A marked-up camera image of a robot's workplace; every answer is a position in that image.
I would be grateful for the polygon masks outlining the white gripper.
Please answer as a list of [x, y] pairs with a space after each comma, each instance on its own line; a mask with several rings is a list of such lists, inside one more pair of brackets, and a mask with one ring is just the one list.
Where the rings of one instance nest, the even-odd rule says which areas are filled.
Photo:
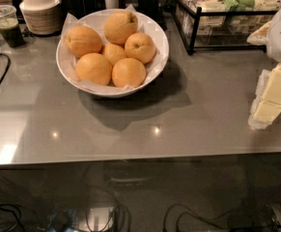
[[[274, 15], [267, 32], [267, 55], [281, 62], [281, 9]], [[248, 125], [255, 130], [270, 126], [281, 113], [281, 63], [272, 71], [263, 70], [251, 104]]]

